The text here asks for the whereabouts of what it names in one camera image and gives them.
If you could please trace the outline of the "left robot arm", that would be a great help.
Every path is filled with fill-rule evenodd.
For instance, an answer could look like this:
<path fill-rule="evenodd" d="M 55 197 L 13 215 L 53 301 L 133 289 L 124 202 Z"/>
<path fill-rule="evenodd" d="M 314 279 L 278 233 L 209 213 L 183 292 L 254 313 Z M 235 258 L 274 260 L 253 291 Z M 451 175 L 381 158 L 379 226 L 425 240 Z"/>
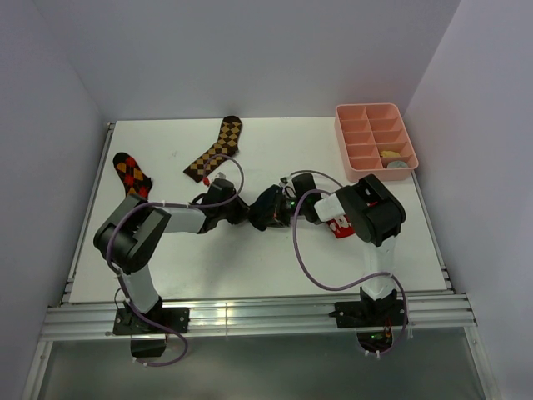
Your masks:
<path fill-rule="evenodd" d="M 226 220 L 235 225 L 247 219 L 249 206 L 233 183 L 215 179 L 207 192 L 188 204 L 149 202 L 130 194 L 117 206 L 93 237 L 93 246 L 117 275 L 135 311 L 132 323 L 144 333 L 162 322 L 162 299 L 148 263 L 165 233 L 203 234 Z"/>

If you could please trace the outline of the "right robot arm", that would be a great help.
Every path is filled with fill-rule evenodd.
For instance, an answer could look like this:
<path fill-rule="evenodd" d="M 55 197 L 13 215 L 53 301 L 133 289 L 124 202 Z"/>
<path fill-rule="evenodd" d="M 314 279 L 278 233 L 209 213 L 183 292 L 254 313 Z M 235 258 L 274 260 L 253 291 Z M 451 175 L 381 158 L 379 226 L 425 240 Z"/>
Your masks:
<path fill-rule="evenodd" d="M 330 287 L 315 279 L 303 262 L 297 241 L 300 217 L 313 224 L 344 222 L 338 236 L 355 234 L 364 243 L 365 275 L 340 287 Z M 341 292 L 359 285 L 366 298 L 360 306 L 365 322 L 377 325 L 388 316 L 390 308 L 385 299 L 395 298 L 402 290 L 394 275 L 394 253 L 406 211 L 376 175 L 342 185 L 323 172 L 293 172 L 259 195 L 250 206 L 248 219 L 260 231 L 290 227 L 296 260 L 317 287 Z"/>

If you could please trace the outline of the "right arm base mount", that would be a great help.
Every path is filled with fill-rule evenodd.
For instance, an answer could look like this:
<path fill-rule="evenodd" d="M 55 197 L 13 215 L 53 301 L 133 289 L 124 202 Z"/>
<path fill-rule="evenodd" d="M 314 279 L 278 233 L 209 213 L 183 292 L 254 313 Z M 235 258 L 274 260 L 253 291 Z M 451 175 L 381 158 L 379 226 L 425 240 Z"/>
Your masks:
<path fill-rule="evenodd" d="M 381 300 L 365 297 L 358 301 L 336 302 L 328 317 L 335 319 L 339 329 L 355 329 L 361 350 L 377 358 L 393 348 L 396 341 L 393 329 L 399 328 L 405 333 L 408 323 L 406 305 L 396 298 L 395 292 Z"/>

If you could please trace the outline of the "yellow ankle sock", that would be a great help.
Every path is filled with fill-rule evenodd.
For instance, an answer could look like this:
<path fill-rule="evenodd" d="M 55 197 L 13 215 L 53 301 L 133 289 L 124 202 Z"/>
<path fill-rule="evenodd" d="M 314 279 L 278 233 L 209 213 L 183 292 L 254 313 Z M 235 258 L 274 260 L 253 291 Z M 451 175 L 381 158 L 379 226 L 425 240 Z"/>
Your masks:
<path fill-rule="evenodd" d="M 393 158 L 393 157 L 398 158 L 401 156 L 401 154 L 395 151 L 384 150 L 384 151 L 380 151 L 380 156 L 382 158 Z"/>

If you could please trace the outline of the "grey ankle sock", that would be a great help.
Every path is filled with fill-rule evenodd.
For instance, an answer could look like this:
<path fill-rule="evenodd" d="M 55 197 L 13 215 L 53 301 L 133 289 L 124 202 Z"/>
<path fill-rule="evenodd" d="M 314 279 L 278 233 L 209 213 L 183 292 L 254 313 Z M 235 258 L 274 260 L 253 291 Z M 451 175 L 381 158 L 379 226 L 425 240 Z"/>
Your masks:
<path fill-rule="evenodd" d="M 386 166 L 387 169 L 402 169 L 402 168 L 408 168 L 409 165 L 402 161 L 402 160 L 395 160 L 392 162 L 389 162 Z"/>

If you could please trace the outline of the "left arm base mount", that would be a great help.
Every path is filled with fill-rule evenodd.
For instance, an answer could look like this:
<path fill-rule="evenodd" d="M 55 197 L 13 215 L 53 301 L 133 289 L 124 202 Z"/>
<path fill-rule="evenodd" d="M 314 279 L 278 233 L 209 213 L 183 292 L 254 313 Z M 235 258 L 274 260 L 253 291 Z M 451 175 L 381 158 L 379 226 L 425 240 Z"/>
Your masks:
<path fill-rule="evenodd" d="M 163 307 L 140 317 L 125 304 L 116 311 L 112 334 L 130 337 L 131 355 L 151 361 L 165 352 L 169 335 L 187 332 L 189 317 L 188 307 Z"/>

